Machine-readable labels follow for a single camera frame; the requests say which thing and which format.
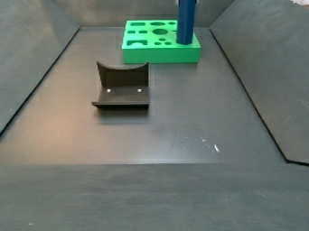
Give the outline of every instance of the gray floor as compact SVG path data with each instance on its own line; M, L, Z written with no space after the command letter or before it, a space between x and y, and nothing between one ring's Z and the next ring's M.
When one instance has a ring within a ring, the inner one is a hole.
M121 66L121 29L78 32L0 138L1 230L307 230L307 168L283 163L198 37L198 65L151 65L148 112L99 112L95 62ZM194 164L100 165L144 162Z
M198 64L149 67L147 110L97 110L95 62L121 67L123 29L81 29L0 140L1 164L283 163L207 29Z
M0 168L5 231L307 231L307 168L230 164Z

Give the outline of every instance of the small scratch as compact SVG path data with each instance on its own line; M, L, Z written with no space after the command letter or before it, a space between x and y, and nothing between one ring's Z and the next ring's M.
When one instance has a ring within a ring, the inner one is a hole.
M216 152L219 152L218 148L216 148L216 145L215 145L215 149L216 149Z

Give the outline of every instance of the black holder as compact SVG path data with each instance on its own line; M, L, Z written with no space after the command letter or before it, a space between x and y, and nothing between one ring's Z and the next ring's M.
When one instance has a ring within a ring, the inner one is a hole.
M148 63L133 69L113 69L96 62L101 92L96 107L148 106Z

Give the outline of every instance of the circular hole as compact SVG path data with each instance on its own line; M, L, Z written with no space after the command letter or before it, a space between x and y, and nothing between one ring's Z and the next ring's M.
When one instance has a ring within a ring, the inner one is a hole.
M161 22L152 22L152 23L149 23L151 25L165 25L164 23L161 23Z
M165 29L155 29L155 30L152 30L152 33L155 33L155 34L167 34L168 31Z

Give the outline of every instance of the cutout hole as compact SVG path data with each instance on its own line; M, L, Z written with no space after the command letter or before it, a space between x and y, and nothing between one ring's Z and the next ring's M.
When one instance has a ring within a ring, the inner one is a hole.
M135 44L135 43L137 43L137 44L145 46L148 42L147 42L147 40L128 40L128 41L127 41L127 45L128 45L128 46L131 46L131 45Z
M165 25L164 23L161 23L161 22L152 22L152 23L149 23L151 25Z
M143 25L145 25L145 23L131 23L129 25L131 26L143 26Z
M155 29L155 30L152 30L152 33L155 33L155 34L167 34L168 31L165 29Z

